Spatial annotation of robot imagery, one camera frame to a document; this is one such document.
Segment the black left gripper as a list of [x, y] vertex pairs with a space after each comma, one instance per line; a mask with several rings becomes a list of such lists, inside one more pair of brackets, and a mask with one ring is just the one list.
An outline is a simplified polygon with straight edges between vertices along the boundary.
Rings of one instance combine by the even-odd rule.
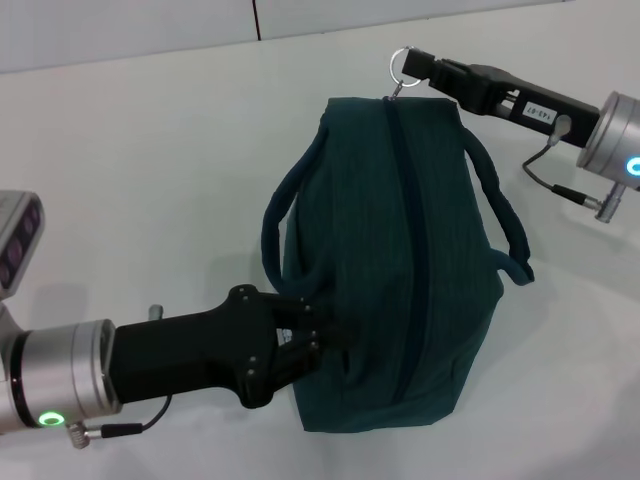
[[212, 310], [117, 328], [110, 379], [123, 404], [224, 388], [255, 409], [357, 339], [330, 308], [241, 285]]

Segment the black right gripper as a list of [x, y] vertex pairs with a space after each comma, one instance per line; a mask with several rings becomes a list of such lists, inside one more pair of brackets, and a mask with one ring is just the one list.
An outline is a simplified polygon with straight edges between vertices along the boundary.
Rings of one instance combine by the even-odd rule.
[[490, 115], [551, 134], [556, 121], [571, 120], [563, 141], [585, 147], [593, 133], [600, 110], [592, 105], [524, 81], [496, 67], [464, 64], [410, 47], [402, 73], [427, 81], [428, 85], [455, 99], [468, 112]]

